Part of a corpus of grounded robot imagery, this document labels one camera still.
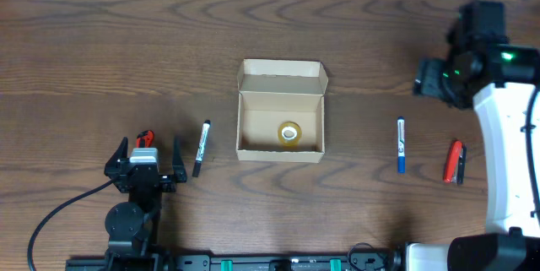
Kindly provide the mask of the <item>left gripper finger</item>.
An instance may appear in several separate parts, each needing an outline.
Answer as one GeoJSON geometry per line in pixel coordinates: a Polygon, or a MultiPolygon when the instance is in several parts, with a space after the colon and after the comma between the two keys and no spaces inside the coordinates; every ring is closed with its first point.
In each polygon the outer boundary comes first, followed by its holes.
{"type": "Polygon", "coordinates": [[[181,158],[181,141],[178,137],[175,137],[173,142],[172,170],[175,176],[186,175],[186,169],[181,158]]]}
{"type": "Polygon", "coordinates": [[[105,163],[105,169],[110,170],[113,168],[118,168],[122,160],[127,158],[127,149],[128,149],[128,138],[124,137],[120,142],[118,148],[105,163]]]}

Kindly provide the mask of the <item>yellow tape roll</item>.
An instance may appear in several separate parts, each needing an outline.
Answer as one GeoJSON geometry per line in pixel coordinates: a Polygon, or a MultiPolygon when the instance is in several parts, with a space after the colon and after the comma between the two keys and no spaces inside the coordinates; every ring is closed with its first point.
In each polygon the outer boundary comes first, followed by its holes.
{"type": "Polygon", "coordinates": [[[283,122],[278,127],[278,141],[284,146],[296,146],[301,136],[302,130],[295,122],[283,122]]]}

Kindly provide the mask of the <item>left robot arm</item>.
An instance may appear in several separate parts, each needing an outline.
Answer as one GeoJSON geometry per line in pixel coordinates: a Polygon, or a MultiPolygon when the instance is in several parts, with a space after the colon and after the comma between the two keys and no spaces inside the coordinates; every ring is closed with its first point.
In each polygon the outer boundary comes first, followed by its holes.
{"type": "Polygon", "coordinates": [[[135,148],[128,151],[124,138],[115,153],[105,163],[104,174],[113,181],[128,200],[115,205],[105,218],[109,234],[105,253],[107,270],[176,270],[176,259],[158,244],[162,195],[175,192],[176,185],[186,182],[181,158],[180,140],[172,150],[172,172],[159,171],[156,148],[135,148]]]}

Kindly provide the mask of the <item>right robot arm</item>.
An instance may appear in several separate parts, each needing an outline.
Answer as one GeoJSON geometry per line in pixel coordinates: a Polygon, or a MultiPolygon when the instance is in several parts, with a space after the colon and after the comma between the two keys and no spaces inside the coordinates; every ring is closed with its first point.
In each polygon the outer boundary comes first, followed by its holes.
{"type": "Polygon", "coordinates": [[[476,113],[484,143],[488,208],[482,235],[448,245],[413,242],[391,258],[395,270],[539,268],[539,51],[513,46],[502,3],[459,9],[447,58],[418,66],[415,95],[476,113]]]}

